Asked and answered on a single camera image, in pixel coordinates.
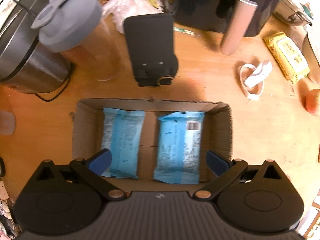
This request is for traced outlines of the blue wipes pack with barcode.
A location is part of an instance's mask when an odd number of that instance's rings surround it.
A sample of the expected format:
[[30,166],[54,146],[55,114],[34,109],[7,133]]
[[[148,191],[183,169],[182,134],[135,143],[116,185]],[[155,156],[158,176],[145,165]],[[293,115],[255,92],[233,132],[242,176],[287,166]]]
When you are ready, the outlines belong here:
[[153,179],[168,184],[198,184],[203,112],[174,112],[159,120]]

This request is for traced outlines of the open cardboard box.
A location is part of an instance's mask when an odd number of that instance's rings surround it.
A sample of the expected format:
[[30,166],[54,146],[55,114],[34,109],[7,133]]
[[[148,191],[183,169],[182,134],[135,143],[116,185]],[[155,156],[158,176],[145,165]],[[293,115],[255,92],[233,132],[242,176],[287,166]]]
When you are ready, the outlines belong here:
[[[232,157],[232,111],[231,107],[224,102],[82,99],[77,103],[73,122],[73,159],[88,159],[100,151],[103,136],[104,108],[145,112],[138,154],[138,179],[107,178],[108,182],[125,192],[189,191],[193,193],[215,178],[213,172],[206,165],[207,151],[213,151],[226,159]],[[200,147],[199,184],[167,184],[153,180],[158,147],[159,121],[157,118],[178,111],[200,111],[205,113]]]

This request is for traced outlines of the small translucent plastic cup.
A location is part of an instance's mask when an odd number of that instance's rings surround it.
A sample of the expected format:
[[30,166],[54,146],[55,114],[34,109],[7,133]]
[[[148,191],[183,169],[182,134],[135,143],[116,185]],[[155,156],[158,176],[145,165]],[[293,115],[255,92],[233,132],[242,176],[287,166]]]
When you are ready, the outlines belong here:
[[15,131],[16,119],[13,113],[0,111],[0,134],[12,135]]

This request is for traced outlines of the white elastic band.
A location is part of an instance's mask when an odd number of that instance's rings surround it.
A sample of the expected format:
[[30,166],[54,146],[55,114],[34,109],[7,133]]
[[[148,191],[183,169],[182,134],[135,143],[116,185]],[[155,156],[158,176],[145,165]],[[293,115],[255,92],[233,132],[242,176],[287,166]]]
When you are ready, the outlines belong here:
[[263,93],[265,79],[272,72],[272,63],[263,61],[257,67],[246,63],[239,68],[242,92],[249,100],[258,101]]

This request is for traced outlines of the red apple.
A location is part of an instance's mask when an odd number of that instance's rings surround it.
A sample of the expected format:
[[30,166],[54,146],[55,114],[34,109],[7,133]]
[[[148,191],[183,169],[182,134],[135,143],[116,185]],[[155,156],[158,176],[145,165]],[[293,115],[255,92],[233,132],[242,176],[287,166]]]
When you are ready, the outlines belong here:
[[320,96],[320,89],[316,88],[308,92],[306,99],[305,99],[305,107],[306,110],[314,116],[319,116],[319,96]]

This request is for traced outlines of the yellow wet wipes pack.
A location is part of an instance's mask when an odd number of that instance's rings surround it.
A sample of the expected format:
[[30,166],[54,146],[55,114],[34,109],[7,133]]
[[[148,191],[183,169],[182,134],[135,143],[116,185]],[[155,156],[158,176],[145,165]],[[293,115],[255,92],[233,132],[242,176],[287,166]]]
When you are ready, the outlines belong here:
[[310,72],[302,52],[284,32],[265,37],[263,41],[279,64],[285,78],[293,85]]

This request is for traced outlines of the black phone stand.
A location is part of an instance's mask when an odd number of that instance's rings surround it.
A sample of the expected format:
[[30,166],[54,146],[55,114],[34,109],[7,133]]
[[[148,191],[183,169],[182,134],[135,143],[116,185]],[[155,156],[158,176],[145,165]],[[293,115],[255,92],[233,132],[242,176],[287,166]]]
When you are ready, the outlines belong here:
[[174,53],[171,14],[131,16],[123,23],[132,72],[140,87],[172,84],[178,59]]

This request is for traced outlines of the wrapped chopsticks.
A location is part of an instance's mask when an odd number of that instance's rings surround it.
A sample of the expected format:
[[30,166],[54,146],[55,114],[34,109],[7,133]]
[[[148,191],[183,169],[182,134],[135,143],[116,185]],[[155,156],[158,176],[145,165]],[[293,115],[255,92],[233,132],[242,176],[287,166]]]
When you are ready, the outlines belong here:
[[194,31],[183,29],[183,28],[178,28],[178,27],[173,27],[173,31],[176,31],[178,33],[191,35],[191,36],[194,36],[194,37],[200,37],[201,36],[200,34],[194,32]]

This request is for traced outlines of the clear plastic jug grey lid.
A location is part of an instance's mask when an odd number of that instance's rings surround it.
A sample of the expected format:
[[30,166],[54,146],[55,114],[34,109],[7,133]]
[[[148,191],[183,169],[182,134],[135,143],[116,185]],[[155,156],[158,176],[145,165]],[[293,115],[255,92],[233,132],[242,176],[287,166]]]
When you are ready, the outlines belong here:
[[31,28],[49,51],[60,53],[91,78],[108,81],[122,63],[98,0],[49,0]]

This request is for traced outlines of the black air fryer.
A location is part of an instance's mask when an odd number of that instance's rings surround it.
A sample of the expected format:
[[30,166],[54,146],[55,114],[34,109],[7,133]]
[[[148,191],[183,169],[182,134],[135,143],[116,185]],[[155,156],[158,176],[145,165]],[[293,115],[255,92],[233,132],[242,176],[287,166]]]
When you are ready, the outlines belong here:
[[187,27],[223,34],[224,55],[236,52],[243,37],[257,36],[280,0],[163,0],[164,10]]

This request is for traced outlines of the metal pot with clamp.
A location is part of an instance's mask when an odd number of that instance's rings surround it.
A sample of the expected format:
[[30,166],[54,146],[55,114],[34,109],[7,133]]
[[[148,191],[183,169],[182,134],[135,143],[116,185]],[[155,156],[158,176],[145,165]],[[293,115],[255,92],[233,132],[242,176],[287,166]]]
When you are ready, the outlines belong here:
[[305,12],[299,0],[280,0],[273,15],[287,25],[305,26],[313,24],[312,17]]

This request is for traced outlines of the white printed plastic bag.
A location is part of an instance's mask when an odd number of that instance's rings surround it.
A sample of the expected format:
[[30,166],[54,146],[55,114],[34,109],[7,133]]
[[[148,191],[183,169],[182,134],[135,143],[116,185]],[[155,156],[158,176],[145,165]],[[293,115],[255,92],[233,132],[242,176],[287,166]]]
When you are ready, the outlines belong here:
[[132,16],[163,14],[162,0],[109,0],[103,5],[102,17],[112,15],[119,33],[124,33],[124,21]]

